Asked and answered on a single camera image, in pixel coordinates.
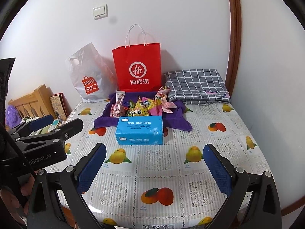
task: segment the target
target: purple plush toy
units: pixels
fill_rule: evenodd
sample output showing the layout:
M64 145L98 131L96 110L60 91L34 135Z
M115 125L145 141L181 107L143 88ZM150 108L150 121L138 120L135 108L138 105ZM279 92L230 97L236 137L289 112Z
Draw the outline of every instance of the purple plush toy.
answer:
M5 110L5 115L6 115L6 124L10 128L13 128L20 124L21 117L18 113L18 110L14 106L9 105Z

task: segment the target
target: fruit print tablecloth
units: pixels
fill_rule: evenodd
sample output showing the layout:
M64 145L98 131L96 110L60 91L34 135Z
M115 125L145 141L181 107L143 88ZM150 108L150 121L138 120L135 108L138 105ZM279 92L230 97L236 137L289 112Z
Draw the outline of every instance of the fruit print tablecloth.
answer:
M208 143L235 167L255 174L270 171L230 104L187 105L193 112L184 116L193 130L164 128L164 144L154 146L122 146L115 139L116 127L95 129L93 122L106 104L80 103L73 110L68 120L82 119L83 131L66 141L67 159L46 168L55 172L76 165L96 143L104 143L106 160L82 195L100 222L141 229L204 228L226 199L202 159ZM68 207L62 191L59 197ZM249 200L247 193L242 209Z

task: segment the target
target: blue gripper pad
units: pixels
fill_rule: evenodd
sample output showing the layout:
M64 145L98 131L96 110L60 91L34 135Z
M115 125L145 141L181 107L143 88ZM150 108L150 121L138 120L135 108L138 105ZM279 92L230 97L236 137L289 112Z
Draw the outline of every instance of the blue gripper pad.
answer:
M211 150L209 145L206 145L203 148L203 159L208 166L212 176L214 177L218 188L224 194L229 196L232 192L232 178L223 166L223 164L219 161L217 156Z
M77 192L79 194L89 190L97 172L105 161L106 153L106 146L97 143L91 152L77 163L76 172L79 172Z
M54 121L53 115L46 115L37 120L31 121L30 123L30 131L37 131L45 126L51 125Z

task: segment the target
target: human hand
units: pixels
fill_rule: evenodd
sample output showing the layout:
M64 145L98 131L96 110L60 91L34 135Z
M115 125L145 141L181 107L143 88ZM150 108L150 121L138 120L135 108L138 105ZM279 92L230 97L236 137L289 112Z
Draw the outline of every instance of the human hand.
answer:
M34 185L34 181L35 181L35 179L31 175L28 182L20 188L20 191L21 191L23 196L28 196L28 195L31 194L32 188L33 188L33 185ZM19 214L17 212L17 208L20 207L20 203L19 203L18 199L16 198L16 196L13 195L11 192L9 192L7 189L1 189L0 190L0 197L3 201L3 203L5 204L7 210L10 212L11 216L18 223L24 224L24 221L21 219L21 217L19 216ZM28 209L29 209L29 201L27 201L27 203L25 204L25 206L23 208L23 211L24 211L25 214L28 213Z

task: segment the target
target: gray plaid fabric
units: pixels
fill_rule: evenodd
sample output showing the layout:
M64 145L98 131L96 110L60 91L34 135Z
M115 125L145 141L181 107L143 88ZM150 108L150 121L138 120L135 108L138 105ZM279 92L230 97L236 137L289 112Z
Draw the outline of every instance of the gray plaid fabric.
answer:
M225 83L216 69L184 69L164 73L171 101L185 104L230 102Z

